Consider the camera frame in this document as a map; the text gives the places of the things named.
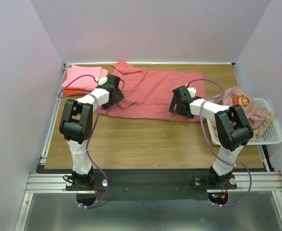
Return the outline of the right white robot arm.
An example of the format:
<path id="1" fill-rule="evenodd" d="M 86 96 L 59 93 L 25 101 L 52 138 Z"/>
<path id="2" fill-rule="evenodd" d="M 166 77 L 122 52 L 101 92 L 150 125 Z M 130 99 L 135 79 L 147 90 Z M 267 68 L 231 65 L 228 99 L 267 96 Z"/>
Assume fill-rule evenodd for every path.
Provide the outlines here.
<path id="1" fill-rule="evenodd" d="M 172 92 L 169 112 L 187 118 L 199 116 L 201 121 L 205 118 L 216 125 L 220 150 L 210 167 L 208 182 L 212 187 L 219 188 L 232 178 L 240 151 L 253 137 L 245 112 L 240 105 L 224 106 L 198 97 L 195 88 L 181 86 Z"/>

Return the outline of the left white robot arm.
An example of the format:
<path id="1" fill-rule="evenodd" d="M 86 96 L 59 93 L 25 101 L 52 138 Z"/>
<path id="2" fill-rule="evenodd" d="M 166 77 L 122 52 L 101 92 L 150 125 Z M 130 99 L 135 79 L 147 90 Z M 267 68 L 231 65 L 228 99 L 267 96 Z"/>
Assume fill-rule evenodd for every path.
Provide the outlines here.
<path id="1" fill-rule="evenodd" d="M 124 99 L 120 77 L 109 75 L 95 79 L 97 86 L 76 100 L 65 102 L 59 131 L 67 141 L 72 156 L 72 176 L 64 177 L 69 185 L 84 190 L 94 185 L 93 162 L 89 158 L 89 141 L 99 119 L 99 110 L 108 109 Z"/>

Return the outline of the dusty rose t shirt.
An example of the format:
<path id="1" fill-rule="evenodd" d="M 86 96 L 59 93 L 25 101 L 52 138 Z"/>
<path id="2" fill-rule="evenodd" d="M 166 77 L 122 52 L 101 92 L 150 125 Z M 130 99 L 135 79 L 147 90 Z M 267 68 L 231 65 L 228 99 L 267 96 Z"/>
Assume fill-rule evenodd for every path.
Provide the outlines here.
<path id="1" fill-rule="evenodd" d="M 169 112 L 172 90 L 192 80 L 202 79 L 202 73 L 187 71 L 155 71 L 135 67 L 124 60 L 113 65 L 113 75 L 124 80 L 124 99 L 108 109 L 100 109 L 101 115 L 130 119 L 153 119 L 176 122 L 199 122 Z"/>

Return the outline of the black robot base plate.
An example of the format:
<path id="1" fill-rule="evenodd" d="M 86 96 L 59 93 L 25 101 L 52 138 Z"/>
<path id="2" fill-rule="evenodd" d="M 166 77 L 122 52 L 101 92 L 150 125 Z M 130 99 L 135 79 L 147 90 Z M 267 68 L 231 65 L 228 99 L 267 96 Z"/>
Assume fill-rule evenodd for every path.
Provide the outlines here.
<path id="1" fill-rule="evenodd" d="M 106 169 L 88 176 L 64 175 L 66 191 L 76 192 L 79 202 L 204 200 L 218 201 L 237 188 L 233 173 L 218 177 L 209 169 Z"/>

